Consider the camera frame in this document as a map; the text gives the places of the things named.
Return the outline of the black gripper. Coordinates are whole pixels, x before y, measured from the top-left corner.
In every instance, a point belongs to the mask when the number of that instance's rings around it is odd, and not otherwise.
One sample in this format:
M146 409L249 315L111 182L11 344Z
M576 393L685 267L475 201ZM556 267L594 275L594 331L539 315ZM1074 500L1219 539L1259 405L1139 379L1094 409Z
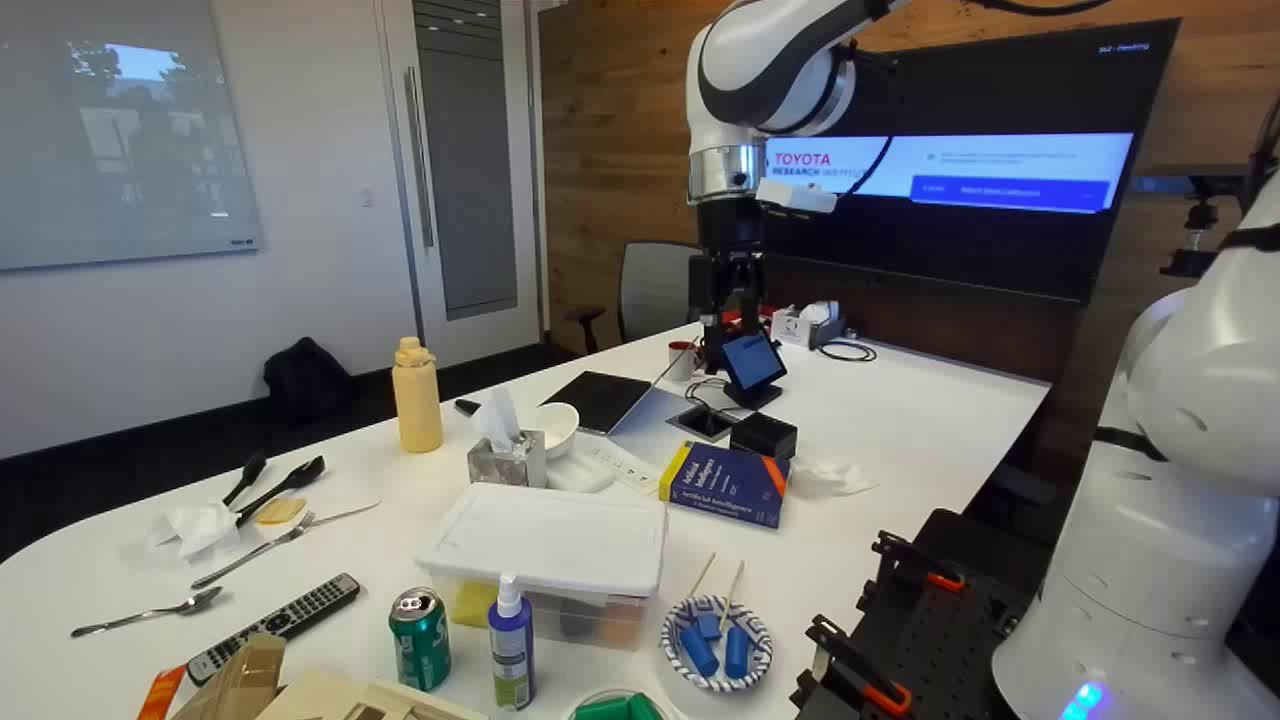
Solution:
M701 206L701 245L707 255L707 320L719 337L758 322L764 239L758 212L749 201Z

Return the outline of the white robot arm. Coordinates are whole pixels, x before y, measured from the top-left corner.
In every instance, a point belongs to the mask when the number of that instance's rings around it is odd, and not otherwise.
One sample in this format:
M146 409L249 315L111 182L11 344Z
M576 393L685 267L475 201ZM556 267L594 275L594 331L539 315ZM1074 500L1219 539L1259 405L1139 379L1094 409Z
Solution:
M764 137L861 96L843 43L896 0L732 0L685 65L686 196L753 201ZM1015 720L1280 720L1227 649L1274 546L1280 176L1203 275L1129 327L1049 571L990 652Z

